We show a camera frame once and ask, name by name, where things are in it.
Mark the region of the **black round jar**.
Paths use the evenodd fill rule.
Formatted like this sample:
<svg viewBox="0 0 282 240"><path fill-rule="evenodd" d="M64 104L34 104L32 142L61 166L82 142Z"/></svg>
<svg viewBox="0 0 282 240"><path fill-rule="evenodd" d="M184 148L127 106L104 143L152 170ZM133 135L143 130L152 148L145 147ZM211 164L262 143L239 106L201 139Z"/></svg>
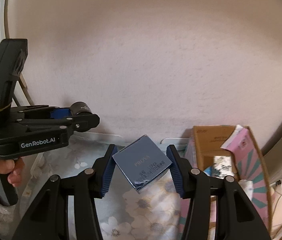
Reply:
<svg viewBox="0 0 282 240"><path fill-rule="evenodd" d="M81 101L73 103L69 109L72 115L91 114L92 113L88 105Z"/></svg>

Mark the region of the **white printed tissue pack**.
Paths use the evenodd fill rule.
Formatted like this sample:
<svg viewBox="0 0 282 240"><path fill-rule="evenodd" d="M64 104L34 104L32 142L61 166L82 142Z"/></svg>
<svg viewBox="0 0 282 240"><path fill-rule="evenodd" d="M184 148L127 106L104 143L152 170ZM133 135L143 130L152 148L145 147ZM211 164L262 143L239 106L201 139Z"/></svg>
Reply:
<svg viewBox="0 0 282 240"><path fill-rule="evenodd" d="M234 175L230 156L215 155L213 162L213 167L221 171L223 178Z"/></svg>

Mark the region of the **blue square box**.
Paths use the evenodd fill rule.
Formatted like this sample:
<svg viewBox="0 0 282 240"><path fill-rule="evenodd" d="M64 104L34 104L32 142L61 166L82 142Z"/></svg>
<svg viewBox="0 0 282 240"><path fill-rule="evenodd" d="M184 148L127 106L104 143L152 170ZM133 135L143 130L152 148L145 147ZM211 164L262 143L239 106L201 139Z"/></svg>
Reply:
<svg viewBox="0 0 282 240"><path fill-rule="evenodd" d="M137 191L161 178L171 166L171 160L144 135L113 155L127 181Z"/></svg>

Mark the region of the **pink plush toy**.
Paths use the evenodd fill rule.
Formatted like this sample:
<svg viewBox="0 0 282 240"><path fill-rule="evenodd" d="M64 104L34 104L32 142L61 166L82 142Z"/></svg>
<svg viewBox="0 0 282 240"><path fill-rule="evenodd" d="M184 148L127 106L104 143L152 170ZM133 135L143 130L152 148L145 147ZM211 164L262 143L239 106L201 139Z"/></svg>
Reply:
<svg viewBox="0 0 282 240"><path fill-rule="evenodd" d="M271 188L272 229L282 225L282 184Z"/></svg>

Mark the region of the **pink teal cardboard box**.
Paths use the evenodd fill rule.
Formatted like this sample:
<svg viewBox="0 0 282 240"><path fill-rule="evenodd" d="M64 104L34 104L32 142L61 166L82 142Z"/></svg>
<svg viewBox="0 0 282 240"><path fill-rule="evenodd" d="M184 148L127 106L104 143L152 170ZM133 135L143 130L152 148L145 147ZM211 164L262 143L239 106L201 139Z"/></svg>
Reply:
<svg viewBox="0 0 282 240"><path fill-rule="evenodd" d="M182 239L270 239L272 226L268 172L255 138L247 126L195 126L196 166L180 157L175 146L166 149L172 161L176 192L189 200ZM205 174L216 156L229 157L233 175Z"/></svg>

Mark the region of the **blue white small carton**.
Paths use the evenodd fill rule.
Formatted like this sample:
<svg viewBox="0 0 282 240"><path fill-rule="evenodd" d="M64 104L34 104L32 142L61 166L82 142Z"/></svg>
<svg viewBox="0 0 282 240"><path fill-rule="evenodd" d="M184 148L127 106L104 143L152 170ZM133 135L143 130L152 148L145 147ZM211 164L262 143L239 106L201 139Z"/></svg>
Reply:
<svg viewBox="0 0 282 240"><path fill-rule="evenodd" d="M216 169L216 168L214 168L213 166L210 166L210 167L206 168L206 169L204 170L204 173L205 173L206 175L210 176L210 177L220 178L220 179L223 178L223 176L222 176L222 174L221 174L221 171L218 170L218 169Z"/></svg>

